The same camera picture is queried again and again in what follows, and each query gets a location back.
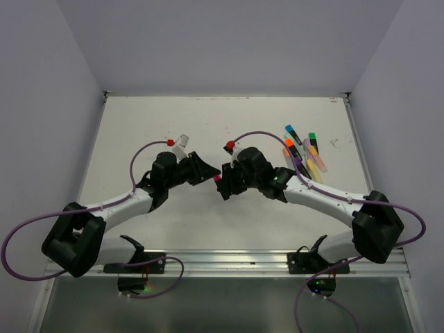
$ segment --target white tabletop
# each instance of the white tabletop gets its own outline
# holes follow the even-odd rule
[[[284,134],[291,124],[301,139],[315,132],[319,153],[328,167],[326,185],[368,193],[355,139],[342,99],[305,97],[191,98],[110,97],[88,166],[80,203],[99,203],[130,189],[128,166],[144,144],[190,137],[187,151],[196,151],[220,169],[230,156],[225,143],[251,130]],[[256,146],[273,166],[286,166],[282,147],[270,137],[241,141]],[[135,163],[139,181],[166,146],[143,152]],[[287,249],[311,246],[324,234],[345,226],[306,207],[269,200],[250,189],[224,201],[212,180],[172,189],[153,213],[138,216],[109,231],[105,238],[127,234],[150,248]]]

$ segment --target gray wall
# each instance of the gray wall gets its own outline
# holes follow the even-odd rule
[[[58,0],[103,89],[337,94],[402,0]]]
[[[427,222],[405,250],[429,332],[444,332],[443,31],[442,0],[405,0],[352,94],[376,188]],[[405,223],[410,235],[419,230]]]
[[[0,239],[76,198],[101,113],[101,90],[53,0],[0,1]],[[13,239],[11,265],[39,275],[51,221]],[[0,269],[0,332],[23,332],[38,283]]]

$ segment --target blue marker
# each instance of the blue marker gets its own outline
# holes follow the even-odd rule
[[[296,141],[296,143],[299,146],[302,146],[302,141],[300,141],[299,136],[296,134],[295,130],[293,129],[293,127],[291,125],[287,125],[285,126],[285,129],[287,130],[288,133],[290,133],[290,135],[294,138],[294,140]]]

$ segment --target gray floor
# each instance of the gray floor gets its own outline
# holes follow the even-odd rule
[[[154,292],[171,282],[150,279]],[[189,278],[152,300],[117,296],[115,277],[59,277],[41,332],[297,332],[293,302],[302,280]],[[363,332],[412,332],[396,278],[338,281],[333,296]],[[356,332],[349,315],[308,293],[300,301],[306,333]]]

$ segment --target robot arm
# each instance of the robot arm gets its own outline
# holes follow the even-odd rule
[[[194,186],[220,174],[195,152],[187,155],[176,146],[173,152],[160,153],[134,191],[85,207],[75,202],[68,204],[64,211],[102,208],[59,217],[44,240],[42,252],[76,278],[97,264],[148,260],[144,247],[134,239],[128,236],[103,239],[103,235],[132,217],[156,210],[168,198],[170,189],[185,182]],[[109,207],[119,200],[119,204]]]
[[[391,207],[351,202],[351,199],[388,202],[384,194],[377,191],[367,196],[352,194],[303,178],[309,183],[307,186],[295,171],[284,167],[273,168],[255,147],[228,152],[232,154],[232,161],[222,166],[222,177],[215,179],[217,191],[224,200],[248,188],[255,188],[267,198],[310,207],[349,227],[341,234],[322,236],[308,253],[298,254],[298,262],[310,271],[321,271],[342,259],[357,255],[380,264],[386,262],[404,229],[400,218]],[[311,189],[313,185],[349,200],[326,196]]]

